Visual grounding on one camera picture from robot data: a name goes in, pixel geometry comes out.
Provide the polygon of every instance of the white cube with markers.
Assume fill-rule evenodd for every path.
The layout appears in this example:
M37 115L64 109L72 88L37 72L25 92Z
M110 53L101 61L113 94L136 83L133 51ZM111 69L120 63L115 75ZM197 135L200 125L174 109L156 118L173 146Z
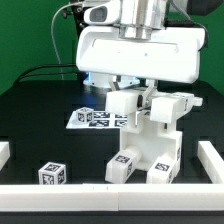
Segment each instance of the white cube with markers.
M58 185L66 182L66 166L49 162L39 171L39 183L43 185Z

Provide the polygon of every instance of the black cable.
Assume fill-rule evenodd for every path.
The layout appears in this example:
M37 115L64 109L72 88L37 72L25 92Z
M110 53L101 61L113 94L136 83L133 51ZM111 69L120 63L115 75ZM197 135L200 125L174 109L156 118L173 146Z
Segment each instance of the black cable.
M63 72L63 74L74 74L76 73L76 71L69 71L69 72ZM29 77L35 77L35 76L48 76L48 75L61 75L62 72L56 72L56 73L40 73L40 74L31 74L31 75L26 75L26 76L23 76L21 77L20 79L17 80L16 83L20 82L22 79L26 79L26 78L29 78Z
M77 68L77 66L76 66L76 64L61 64L61 65L58 65L58 64L48 64L48 65L40 65L40 66L36 66L36 67L33 67L33 68L30 68L30 69L28 69L28 70L26 70L25 72L23 72L15 81L14 81L14 84L13 85L15 85L16 83L18 83L21 79L23 79L23 78L26 78L26 77L29 77L29 73L31 73L31 72L34 72L34 71L36 71L36 70L39 70L39 69L45 69L45 68L71 68L71 67L73 67L73 68ZM59 75L59 73L43 73L43 75L56 75L56 74L58 74Z

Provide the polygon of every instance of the black table surface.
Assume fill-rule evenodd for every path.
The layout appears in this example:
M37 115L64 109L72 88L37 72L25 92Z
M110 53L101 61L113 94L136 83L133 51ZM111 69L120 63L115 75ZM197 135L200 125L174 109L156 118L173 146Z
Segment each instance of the black table surface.
M224 96L209 84L162 82L159 90L188 92L203 98L178 121L184 132L182 165L175 183L211 183L197 158L197 144L208 140L224 156ZM81 107L104 110L105 95L85 92L78 81L24 81L0 96L0 141L9 141L11 157L0 184L38 184L47 162L66 164L67 183L106 183L106 164L119 150L118 129L66 129ZM135 171L128 183L144 183ZM0 223L223 223L224 212L0 213Z

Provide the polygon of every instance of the white border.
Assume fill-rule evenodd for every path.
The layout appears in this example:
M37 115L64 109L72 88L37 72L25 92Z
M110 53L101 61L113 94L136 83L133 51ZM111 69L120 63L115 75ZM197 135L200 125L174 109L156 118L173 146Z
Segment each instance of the white border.
M2 185L0 211L221 211L223 184Z

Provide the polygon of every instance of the small white cube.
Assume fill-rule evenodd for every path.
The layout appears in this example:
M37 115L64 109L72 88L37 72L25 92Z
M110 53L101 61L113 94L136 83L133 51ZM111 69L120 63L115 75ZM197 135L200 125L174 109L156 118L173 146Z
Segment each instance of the small white cube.
M82 123L89 123L94 120L94 110L88 107L82 107L76 110L77 121Z
M66 166L64 164L49 162L38 173L40 184L57 185L66 182Z

